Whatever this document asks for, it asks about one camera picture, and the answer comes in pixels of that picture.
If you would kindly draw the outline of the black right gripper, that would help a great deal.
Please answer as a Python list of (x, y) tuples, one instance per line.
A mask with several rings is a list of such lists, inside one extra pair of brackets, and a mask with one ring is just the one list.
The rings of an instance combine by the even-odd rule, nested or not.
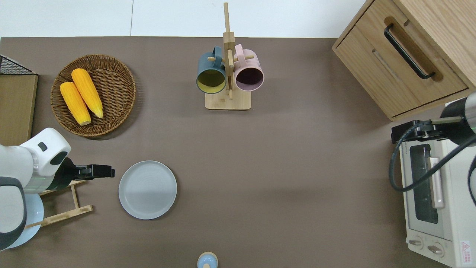
[[(421, 122), (420, 120), (412, 120), (410, 122), (406, 122), (403, 124), (399, 124), (396, 127), (391, 128), (391, 142), (393, 144), (396, 144), (398, 140), (403, 136), (403, 134), (413, 127), (414, 125), (418, 124)], [(447, 139), (442, 132), (437, 130), (434, 125), (423, 125), (422, 127), (418, 127), (412, 132), (408, 134), (406, 138), (403, 139), (403, 142), (412, 142), (412, 141), (418, 141), (418, 142), (425, 142), (425, 141), (430, 141), (430, 140), (445, 140)]]

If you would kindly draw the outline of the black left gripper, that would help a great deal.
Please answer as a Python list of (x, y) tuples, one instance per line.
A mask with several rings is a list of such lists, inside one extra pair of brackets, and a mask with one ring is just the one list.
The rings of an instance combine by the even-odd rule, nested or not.
[(75, 165), (74, 180), (93, 180), (97, 178), (114, 178), (115, 170), (106, 165)]

